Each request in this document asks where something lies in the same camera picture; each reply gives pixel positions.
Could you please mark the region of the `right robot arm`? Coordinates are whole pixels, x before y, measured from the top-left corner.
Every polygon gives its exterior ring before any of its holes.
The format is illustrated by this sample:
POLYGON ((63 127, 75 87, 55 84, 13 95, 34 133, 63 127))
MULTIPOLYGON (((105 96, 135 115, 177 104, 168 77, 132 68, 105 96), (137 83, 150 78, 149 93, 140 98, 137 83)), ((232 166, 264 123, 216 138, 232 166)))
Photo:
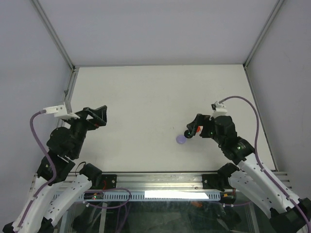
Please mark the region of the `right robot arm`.
POLYGON ((297 233, 309 224, 310 199, 300 198, 263 162, 257 161, 255 149, 238 136, 230 116, 197 114, 187 125, 185 137, 195 136, 199 127, 200 136, 213 139, 230 160, 218 169, 216 179, 208 179, 211 187, 221 191, 232 187, 243 193, 265 213, 277 233, 297 233))

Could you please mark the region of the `black earbud charging case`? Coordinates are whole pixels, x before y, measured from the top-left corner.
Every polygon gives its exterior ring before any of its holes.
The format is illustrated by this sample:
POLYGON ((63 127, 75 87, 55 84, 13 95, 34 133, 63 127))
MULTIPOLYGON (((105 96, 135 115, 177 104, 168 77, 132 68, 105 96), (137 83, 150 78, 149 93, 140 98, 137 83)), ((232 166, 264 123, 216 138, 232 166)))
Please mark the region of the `black earbud charging case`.
POLYGON ((190 138, 193 137, 193 135, 191 134, 191 131, 185 130, 184 131, 184 137, 187 138, 187 139, 190 139, 190 138))

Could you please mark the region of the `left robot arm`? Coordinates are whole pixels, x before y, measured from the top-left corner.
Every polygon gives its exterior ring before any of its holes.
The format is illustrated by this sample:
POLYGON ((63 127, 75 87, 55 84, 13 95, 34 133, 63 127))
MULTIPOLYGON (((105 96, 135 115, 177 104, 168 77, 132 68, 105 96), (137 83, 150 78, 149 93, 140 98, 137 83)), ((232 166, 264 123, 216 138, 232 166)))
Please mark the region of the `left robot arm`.
POLYGON ((75 166, 86 134, 107 123, 107 106, 97 109, 89 107, 74 113, 69 103, 46 107, 30 119, 32 134, 44 153, 36 172, 35 185, 18 218, 6 224, 4 233, 52 233, 60 218, 72 204, 88 189, 98 188, 102 183, 102 171, 88 163, 83 166, 72 184, 56 199, 54 195, 75 166), (38 115, 54 115, 69 124, 69 127, 54 129, 44 147, 35 129, 34 119, 38 115))

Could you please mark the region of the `purple earbud charging case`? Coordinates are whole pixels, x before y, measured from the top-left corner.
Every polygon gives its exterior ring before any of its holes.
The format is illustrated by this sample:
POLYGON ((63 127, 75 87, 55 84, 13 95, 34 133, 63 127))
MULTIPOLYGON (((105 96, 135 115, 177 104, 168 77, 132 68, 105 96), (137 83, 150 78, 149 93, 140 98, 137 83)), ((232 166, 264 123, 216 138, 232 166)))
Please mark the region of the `purple earbud charging case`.
POLYGON ((178 144, 184 144, 184 143, 186 143, 186 141, 187 141, 187 138, 184 136, 184 135, 178 135, 177 137, 176 137, 176 142, 178 143, 178 144))

